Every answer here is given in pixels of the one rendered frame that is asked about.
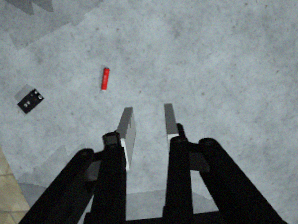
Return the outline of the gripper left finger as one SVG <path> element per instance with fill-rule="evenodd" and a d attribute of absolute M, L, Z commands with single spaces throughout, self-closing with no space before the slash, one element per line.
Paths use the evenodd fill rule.
<path fill-rule="evenodd" d="M 18 224 L 78 224 L 93 194 L 83 224 L 126 224 L 135 136 L 133 107 L 126 107 L 118 128 L 102 136 L 104 149 L 78 151 Z"/>

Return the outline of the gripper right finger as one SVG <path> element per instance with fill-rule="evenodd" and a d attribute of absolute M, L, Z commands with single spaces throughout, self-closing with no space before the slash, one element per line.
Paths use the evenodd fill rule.
<path fill-rule="evenodd" d="M 194 224 L 190 170 L 199 171 L 226 224 L 288 224 L 217 140 L 189 142 L 172 103 L 164 112 L 169 160 L 162 224 Z"/>

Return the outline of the black nine-volt battery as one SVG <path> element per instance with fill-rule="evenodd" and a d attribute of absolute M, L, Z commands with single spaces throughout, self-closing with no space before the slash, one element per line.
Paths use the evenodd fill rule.
<path fill-rule="evenodd" d="M 24 111 L 25 114 L 30 112 L 37 106 L 44 98 L 36 90 L 30 91 L 17 105 Z"/>

